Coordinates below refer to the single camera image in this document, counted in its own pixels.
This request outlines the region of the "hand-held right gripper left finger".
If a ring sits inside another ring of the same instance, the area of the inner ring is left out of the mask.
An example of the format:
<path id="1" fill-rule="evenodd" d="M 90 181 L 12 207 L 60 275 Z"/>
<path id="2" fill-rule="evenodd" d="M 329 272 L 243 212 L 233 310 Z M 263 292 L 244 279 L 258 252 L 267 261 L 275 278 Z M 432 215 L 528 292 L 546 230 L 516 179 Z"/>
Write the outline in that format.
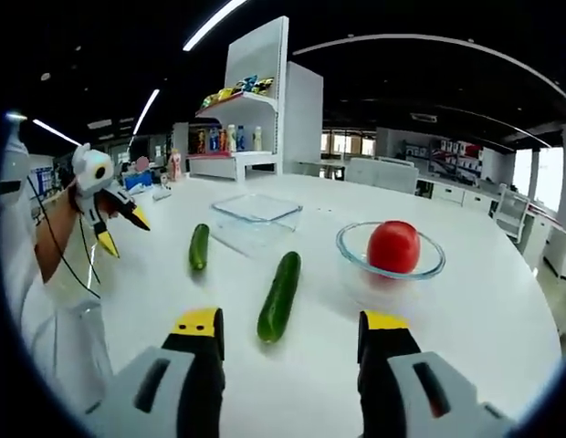
<path id="1" fill-rule="evenodd" d="M 86 424 L 97 437 L 217 437 L 224 359 L 223 310 L 187 311 L 114 377 Z"/>

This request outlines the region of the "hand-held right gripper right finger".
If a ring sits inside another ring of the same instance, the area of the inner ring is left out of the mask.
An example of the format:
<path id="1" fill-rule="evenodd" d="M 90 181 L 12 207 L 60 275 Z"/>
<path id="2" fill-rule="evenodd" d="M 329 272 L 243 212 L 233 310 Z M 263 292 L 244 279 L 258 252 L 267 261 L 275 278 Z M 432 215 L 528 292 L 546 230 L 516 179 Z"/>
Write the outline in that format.
<path id="1" fill-rule="evenodd" d="M 398 317 L 360 313 L 357 362 L 363 437 L 505 437 L 513 427 Z"/>

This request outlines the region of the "person's left hand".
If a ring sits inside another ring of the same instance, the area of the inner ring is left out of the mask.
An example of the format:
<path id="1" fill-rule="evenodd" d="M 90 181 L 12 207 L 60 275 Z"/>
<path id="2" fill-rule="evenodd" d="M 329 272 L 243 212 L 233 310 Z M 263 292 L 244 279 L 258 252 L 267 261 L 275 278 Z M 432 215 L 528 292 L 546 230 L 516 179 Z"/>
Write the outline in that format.
<path id="1" fill-rule="evenodd" d="M 68 219 L 74 219 L 79 214 L 83 214 L 78 201 L 78 188 L 78 180 L 73 179 L 61 195 L 59 210 Z"/>

